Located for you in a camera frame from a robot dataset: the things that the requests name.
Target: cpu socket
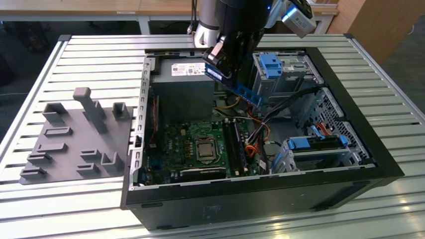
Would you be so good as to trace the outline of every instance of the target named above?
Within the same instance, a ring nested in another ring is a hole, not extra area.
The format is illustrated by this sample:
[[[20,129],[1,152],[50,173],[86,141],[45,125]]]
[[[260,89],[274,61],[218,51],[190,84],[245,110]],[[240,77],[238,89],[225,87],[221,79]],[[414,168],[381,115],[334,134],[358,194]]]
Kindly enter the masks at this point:
[[[216,144],[213,137],[198,137],[194,140],[197,150],[197,161],[210,164],[217,160]]]

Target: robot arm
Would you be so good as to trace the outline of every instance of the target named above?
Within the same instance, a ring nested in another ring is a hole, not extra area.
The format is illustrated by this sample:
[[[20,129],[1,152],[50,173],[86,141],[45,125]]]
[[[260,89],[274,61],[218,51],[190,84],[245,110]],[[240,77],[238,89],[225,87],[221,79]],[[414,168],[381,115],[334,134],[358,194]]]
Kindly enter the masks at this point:
[[[264,35],[281,13],[282,22],[304,37],[316,27],[312,8],[306,0],[202,0],[197,46],[210,46],[204,60],[221,75],[220,81],[233,86],[244,60],[250,57]]]

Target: slotted metal surface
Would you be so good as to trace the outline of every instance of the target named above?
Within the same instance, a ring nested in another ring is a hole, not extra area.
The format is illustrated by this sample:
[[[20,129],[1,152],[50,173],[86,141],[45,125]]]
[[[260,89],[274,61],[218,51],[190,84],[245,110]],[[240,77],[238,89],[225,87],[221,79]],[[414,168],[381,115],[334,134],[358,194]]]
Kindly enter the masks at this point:
[[[268,35],[260,47],[318,47],[406,176],[336,210],[148,232],[121,211],[122,178],[20,185],[46,102],[89,86],[101,106],[136,110],[144,49],[192,48],[182,35],[73,36],[58,42],[0,145],[0,238],[417,238],[425,231],[425,121],[354,40],[341,35]]]

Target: power supply label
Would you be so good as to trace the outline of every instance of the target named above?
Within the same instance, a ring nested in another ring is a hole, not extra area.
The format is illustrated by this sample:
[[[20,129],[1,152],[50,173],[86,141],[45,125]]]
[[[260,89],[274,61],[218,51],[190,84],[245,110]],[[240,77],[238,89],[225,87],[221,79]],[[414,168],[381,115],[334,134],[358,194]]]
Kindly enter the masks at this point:
[[[172,76],[205,75],[205,63],[181,63],[172,65]]]

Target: green circuit board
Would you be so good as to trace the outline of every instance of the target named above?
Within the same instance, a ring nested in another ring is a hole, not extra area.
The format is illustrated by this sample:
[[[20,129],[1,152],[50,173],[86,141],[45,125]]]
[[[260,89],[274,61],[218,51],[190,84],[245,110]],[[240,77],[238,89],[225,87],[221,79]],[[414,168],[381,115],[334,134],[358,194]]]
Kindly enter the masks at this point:
[[[237,123],[238,134],[241,138],[248,136],[248,124],[245,120]],[[214,157],[213,160],[201,161],[197,145],[205,142],[213,142]],[[162,157],[160,170],[152,171],[153,184],[168,183],[168,174],[176,170],[206,167],[226,168],[226,177],[230,177],[228,155],[225,149],[222,122],[204,121],[184,124],[165,125],[162,141]]]

